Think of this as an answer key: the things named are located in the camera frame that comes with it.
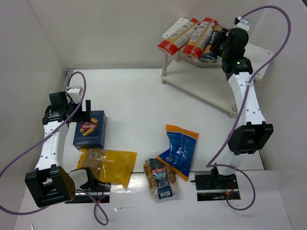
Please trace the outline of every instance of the metal rod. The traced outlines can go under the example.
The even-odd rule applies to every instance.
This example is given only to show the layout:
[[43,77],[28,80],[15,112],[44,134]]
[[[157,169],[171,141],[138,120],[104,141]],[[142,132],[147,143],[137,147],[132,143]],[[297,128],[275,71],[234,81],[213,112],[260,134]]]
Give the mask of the metal rod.
[[175,54],[175,61],[179,61],[180,50],[178,50]]
[[162,76],[166,76],[166,66],[167,66],[167,53],[163,53],[163,61],[162,61]]
[[236,105],[232,108],[232,111],[238,112],[238,109],[237,109]]
[[208,190],[197,190],[196,193],[225,193],[225,192],[238,192],[239,189],[208,189]]

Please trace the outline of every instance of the pasta box label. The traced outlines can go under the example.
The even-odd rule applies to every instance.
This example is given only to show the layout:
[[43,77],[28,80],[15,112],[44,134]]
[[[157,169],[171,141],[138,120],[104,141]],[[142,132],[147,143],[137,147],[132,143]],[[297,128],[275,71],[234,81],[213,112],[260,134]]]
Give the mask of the pasta box label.
[[104,148],[106,135],[106,114],[104,111],[92,111],[91,122],[78,122],[73,145],[81,148]]

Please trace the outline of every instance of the yellow snack bag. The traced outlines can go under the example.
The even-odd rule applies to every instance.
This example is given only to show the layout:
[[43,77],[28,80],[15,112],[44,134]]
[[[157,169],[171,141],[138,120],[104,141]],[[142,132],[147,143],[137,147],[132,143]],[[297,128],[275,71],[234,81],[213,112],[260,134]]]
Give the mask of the yellow snack bag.
[[78,167],[89,167],[94,177],[104,183],[120,183],[127,187],[136,152],[106,149],[81,149]]

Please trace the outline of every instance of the white shelf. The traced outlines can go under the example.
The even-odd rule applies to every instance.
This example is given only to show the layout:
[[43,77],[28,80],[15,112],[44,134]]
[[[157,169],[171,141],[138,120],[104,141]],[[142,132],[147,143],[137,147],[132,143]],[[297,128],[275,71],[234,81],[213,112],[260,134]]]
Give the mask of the white shelf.
[[232,89],[226,79],[221,78],[222,69],[200,69],[182,60],[173,60],[167,67],[165,81],[192,93],[193,95],[215,106],[235,114],[232,108],[236,105]]
[[[174,31],[183,26],[187,19],[180,18],[163,35],[168,38]],[[245,56],[250,59],[254,71],[267,62],[273,53],[269,50],[248,43]],[[166,76],[161,76],[177,87],[227,111],[229,114],[236,114],[232,108],[236,105],[232,89],[226,81],[225,73],[221,69],[221,58],[217,63],[194,62],[191,58],[180,54],[178,62],[172,61],[166,69]],[[267,69],[263,68],[255,77],[260,81]]]

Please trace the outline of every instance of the barilla logo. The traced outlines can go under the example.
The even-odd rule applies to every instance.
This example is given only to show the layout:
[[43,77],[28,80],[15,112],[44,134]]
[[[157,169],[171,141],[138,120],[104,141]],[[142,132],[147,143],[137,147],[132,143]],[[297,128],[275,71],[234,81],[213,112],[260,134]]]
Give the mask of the barilla logo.
[[162,173],[162,172],[166,172],[166,169],[164,167],[157,168],[157,169],[152,169],[152,173],[153,174]]
[[83,124],[81,125],[81,128],[83,129],[91,129],[91,128],[97,128],[98,125],[95,123],[87,123],[87,124]]

